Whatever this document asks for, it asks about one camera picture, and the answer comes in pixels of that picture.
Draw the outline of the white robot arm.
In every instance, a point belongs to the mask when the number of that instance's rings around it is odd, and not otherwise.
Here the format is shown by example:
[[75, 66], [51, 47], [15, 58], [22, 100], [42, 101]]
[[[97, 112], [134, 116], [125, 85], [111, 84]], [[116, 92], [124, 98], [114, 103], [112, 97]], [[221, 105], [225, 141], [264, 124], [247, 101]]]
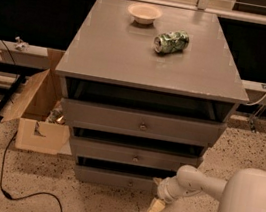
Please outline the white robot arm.
[[229, 180], [209, 177], [192, 165], [180, 167], [173, 177], [156, 178], [157, 196], [147, 212], [161, 212], [182, 197], [207, 194], [219, 202], [217, 212], [266, 212], [266, 172], [242, 169]]

